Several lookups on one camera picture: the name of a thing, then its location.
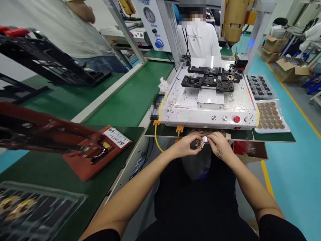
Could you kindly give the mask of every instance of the white work platform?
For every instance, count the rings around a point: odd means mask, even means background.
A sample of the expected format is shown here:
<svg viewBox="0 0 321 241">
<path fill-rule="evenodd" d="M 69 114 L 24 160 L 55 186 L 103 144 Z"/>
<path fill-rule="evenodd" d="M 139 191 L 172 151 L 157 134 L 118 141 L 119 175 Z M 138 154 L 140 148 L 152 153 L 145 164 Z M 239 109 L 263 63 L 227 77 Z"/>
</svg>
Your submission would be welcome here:
<svg viewBox="0 0 321 241">
<path fill-rule="evenodd" d="M 218 60 L 213 56 L 191 59 L 191 66 L 223 67 L 227 72 L 230 64 L 234 61 Z M 259 115 L 246 76 L 243 75 L 240 83 L 234 83 L 234 92 L 217 92 L 216 89 L 182 87 L 185 75 L 202 76 L 188 73 L 187 68 L 178 69 L 167 89 L 166 100 L 159 111 L 162 123 L 166 126 L 241 130 L 258 125 Z"/>
</svg>

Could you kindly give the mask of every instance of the black rack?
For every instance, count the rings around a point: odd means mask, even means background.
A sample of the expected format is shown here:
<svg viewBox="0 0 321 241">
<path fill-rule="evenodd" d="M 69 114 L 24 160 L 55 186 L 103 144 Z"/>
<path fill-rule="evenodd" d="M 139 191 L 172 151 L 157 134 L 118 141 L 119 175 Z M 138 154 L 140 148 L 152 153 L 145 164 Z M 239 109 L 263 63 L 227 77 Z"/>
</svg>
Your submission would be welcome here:
<svg viewBox="0 0 321 241">
<path fill-rule="evenodd" d="M 0 26 L 0 53 L 53 84 L 96 86 L 111 73 L 87 71 L 36 29 Z"/>
<path fill-rule="evenodd" d="M 20 104 L 25 100 L 49 89 L 47 86 L 29 86 L 0 73 L 0 80 L 9 83 L 0 90 L 0 101 Z"/>
</svg>

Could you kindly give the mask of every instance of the hand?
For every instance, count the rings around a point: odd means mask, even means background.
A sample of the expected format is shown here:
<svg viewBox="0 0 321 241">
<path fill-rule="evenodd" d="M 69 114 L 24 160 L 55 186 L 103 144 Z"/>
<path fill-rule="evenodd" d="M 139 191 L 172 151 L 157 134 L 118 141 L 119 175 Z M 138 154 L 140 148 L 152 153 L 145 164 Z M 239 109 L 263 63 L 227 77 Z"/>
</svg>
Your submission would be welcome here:
<svg viewBox="0 0 321 241">
<path fill-rule="evenodd" d="M 225 163 L 235 156 L 230 144 L 222 133 L 214 132 L 208 135 L 207 141 L 210 143 L 213 153 Z"/>
<path fill-rule="evenodd" d="M 185 156 L 192 156 L 199 153 L 202 149 L 192 150 L 190 144 L 196 139 L 202 140 L 203 131 L 193 132 L 180 139 L 177 143 L 168 148 L 165 152 L 169 153 L 173 159 Z"/>
</svg>

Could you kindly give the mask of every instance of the pressure gauge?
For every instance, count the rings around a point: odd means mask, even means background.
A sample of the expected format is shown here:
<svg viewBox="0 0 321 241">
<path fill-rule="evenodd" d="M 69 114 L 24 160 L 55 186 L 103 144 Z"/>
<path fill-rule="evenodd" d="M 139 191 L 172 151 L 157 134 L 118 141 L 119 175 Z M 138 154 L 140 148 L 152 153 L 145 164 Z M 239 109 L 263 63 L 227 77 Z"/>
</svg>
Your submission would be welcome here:
<svg viewBox="0 0 321 241">
<path fill-rule="evenodd" d="M 151 23 L 155 22 L 155 15 L 148 7 L 144 7 L 144 15 L 149 22 Z"/>
</svg>

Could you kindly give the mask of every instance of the cardboard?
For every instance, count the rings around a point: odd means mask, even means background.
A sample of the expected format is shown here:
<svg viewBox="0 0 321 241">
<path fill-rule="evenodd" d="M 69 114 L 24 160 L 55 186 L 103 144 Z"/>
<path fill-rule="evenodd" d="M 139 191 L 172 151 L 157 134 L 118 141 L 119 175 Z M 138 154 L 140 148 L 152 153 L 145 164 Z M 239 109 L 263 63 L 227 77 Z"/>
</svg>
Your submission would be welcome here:
<svg viewBox="0 0 321 241">
<path fill-rule="evenodd" d="M 275 63 L 279 59 L 279 53 L 273 53 L 265 48 L 262 48 L 261 59 L 267 63 Z"/>
<path fill-rule="evenodd" d="M 278 60 L 276 63 L 278 66 L 274 70 L 274 74 L 282 83 L 297 82 L 300 76 L 308 76 L 310 72 L 308 67 L 295 66 L 287 62 L 284 58 Z"/>
<path fill-rule="evenodd" d="M 275 38 L 275 37 L 272 37 L 271 35 L 266 35 L 265 39 L 266 41 L 263 45 L 263 48 L 274 53 L 280 52 L 284 44 L 287 42 L 286 38 Z"/>
<path fill-rule="evenodd" d="M 264 142 L 252 142 L 252 145 L 255 148 L 255 152 L 253 156 L 247 156 L 247 155 L 240 155 L 237 154 L 237 157 L 244 163 L 248 164 L 251 162 L 260 162 L 262 160 L 268 160 L 268 154 L 266 152 L 266 147 Z"/>
</svg>

